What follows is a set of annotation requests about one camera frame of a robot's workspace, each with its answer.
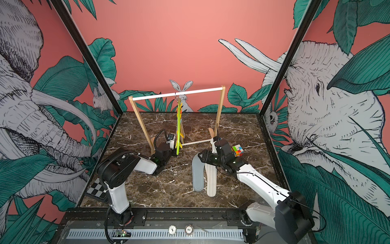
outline rabbit cutout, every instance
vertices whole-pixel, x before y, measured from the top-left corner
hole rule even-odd
[[[182,91],[187,90],[193,84],[192,80],[187,81],[183,87],[183,90],[182,90],[182,89],[180,89],[180,86],[178,83],[176,83],[173,80],[169,80],[169,81],[171,82],[173,88],[175,90],[177,90],[178,92],[182,92]],[[182,107],[183,112],[193,112],[193,110],[187,104],[187,96],[186,95],[179,95],[179,98],[181,99],[181,102],[183,103],[183,107]]]

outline brown marble surface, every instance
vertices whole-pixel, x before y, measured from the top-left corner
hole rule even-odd
[[[141,113],[151,137],[161,129],[176,131],[176,114]],[[215,126],[215,114],[183,113],[183,126],[186,138],[184,142],[210,138],[208,128]],[[231,146],[240,144],[243,156],[264,176],[275,183],[275,172],[268,155],[258,120],[254,114],[222,114],[219,135]],[[160,136],[157,145],[163,142]],[[134,113],[123,114],[116,131],[103,157],[107,157],[119,147],[128,147],[144,155],[150,155],[141,127]],[[216,196],[209,197],[206,190],[195,192],[192,188],[191,162],[194,155],[205,148],[211,148],[207,142],[184,146],[178,157],[171,157],[165,169],[157,176],[133,171],[127,179],[126,192],[133,207],[239,207],[253,199],[261,204],[265,201],[250,187],[232,176],[217,173]],[[92,198],[84,197],[82,207],[107,206]]]

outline black motor joint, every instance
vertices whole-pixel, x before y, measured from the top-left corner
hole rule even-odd
[[[212,153],[208,149],[203,150],[198,154],[202,163],[221,167],[228,175],[234,174],[242,165],[248,164],[242,157],[235,156],[227,140],[218,136],[214,137],[213,140],[217,153]]]

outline pink wall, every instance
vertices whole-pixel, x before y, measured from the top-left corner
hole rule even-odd
[[[115,47],[117,68],[113,90],[175,90],[192,80],[190,90],[234,82],[257,91],[264,74],[242,65],[219,39],[244,40],[272,59],[284,53],[293,38],[294,1],[95,1],[97,20],[83,5],[70,1],[72,17],[87,44],[109,38]],[[217,103],[218,95],[192,94],[188,104],[197,111]],[[234,107],[225,99],[226,107]]]

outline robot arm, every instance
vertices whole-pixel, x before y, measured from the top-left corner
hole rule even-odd
[[[260,195],[268,206],[256,202],[245,206],[244,224],[264,223],[277,230],[287,243],[297,243],[314,226],[305,198],[291,193],[256,171],[243,157],[236,157],[229,143],[219,137],[211,141],[212,151],[198,154],[201,162],[221,167],[228,175],[243,182]]]

